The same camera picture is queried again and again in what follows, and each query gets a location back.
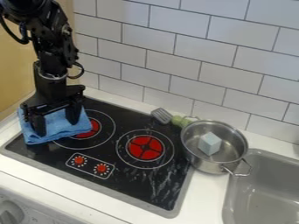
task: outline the silver pot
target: silver pot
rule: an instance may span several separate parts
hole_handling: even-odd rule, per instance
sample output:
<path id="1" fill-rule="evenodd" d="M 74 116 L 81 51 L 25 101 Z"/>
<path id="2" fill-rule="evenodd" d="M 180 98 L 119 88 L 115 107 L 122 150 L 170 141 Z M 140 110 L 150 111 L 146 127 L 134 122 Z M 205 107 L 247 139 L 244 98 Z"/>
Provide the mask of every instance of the silver pot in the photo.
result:
<path id="1" fill-rule="evenodd" d="M 219 152 L 207 156 L 198 148 L 198 141 L 204 134 L 212 132 L 222 139 Z M 251 165 L 244 159 L 248 151 L 246 138 L 234 127 L 210 120 L 199 120 L 187 124 L 181 132 L 184 154 L 191 164 L 202 172 L 211 174 L 230 173 L 237 177 L 250 175 Z M 244 164 L 246 171 L 237 173 L 237 167 Z"/>

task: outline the sink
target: sink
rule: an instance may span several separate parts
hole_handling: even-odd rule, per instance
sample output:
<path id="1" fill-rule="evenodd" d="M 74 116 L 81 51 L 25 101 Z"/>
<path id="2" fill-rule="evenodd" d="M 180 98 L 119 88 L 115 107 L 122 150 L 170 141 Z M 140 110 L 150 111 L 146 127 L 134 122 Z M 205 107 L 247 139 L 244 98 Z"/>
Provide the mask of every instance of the sink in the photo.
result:
<path id="1" fill-rule="evenodd" d="M 222 217 L 225 224 L 299 224 L 299 161 L 250 150 L 252 174 L 230 177 Z"/>

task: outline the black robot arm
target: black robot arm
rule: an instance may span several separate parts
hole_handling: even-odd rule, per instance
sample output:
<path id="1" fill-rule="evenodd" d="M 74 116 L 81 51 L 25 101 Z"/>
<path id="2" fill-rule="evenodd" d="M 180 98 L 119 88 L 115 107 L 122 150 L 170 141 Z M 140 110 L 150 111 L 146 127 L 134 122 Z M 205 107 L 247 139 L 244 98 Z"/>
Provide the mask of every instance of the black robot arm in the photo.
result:
<path id="1" fill-rule="evenodd" d="M 13 33 L 5 20 L 19 26 Z M 45 115 L 66 109 L 71 124 L 79 121 L 83 99 L 82 85 L 67 86 L 66 78 L 78 79 L 84 73 L 77 62 L 79 50 L 73 43 L 73 30 L 60 5 L 53 0 L 0 0 L 0 24 L 20 44 L 32 42 L 38 56 L 33 64 L 36 94 L 22 104 L 24 119 L 40 136 L 46 134 Z M 68 74 L 77 66 L 80 73 Z"/>

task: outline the toy stove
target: toy stove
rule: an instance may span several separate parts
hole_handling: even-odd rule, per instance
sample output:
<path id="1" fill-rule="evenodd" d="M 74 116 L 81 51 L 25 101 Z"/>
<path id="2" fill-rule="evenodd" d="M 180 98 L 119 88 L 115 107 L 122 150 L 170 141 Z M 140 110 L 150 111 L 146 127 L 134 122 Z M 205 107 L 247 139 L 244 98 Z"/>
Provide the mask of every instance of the toy stove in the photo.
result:
<path id="1" fill-rule="evenodd" d="M 191 179 L 180 129 L 92 99 L 86 99 L 84 107 L 93 125 L 90 132 L 33 146 L 18 135 L 2 153 L 163 217 L 175 217 Z"/>

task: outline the tile wall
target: tile wall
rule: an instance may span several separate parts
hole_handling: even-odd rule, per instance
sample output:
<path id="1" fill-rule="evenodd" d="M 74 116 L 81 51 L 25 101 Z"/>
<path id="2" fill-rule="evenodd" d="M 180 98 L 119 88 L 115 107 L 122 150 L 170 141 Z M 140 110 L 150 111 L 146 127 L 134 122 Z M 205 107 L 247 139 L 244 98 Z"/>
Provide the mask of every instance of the tile wall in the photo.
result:
<path id="1" fill-rule="evenodd" d="M 81 82 L 299 144 L 299 2 L 74 0 Z"/>

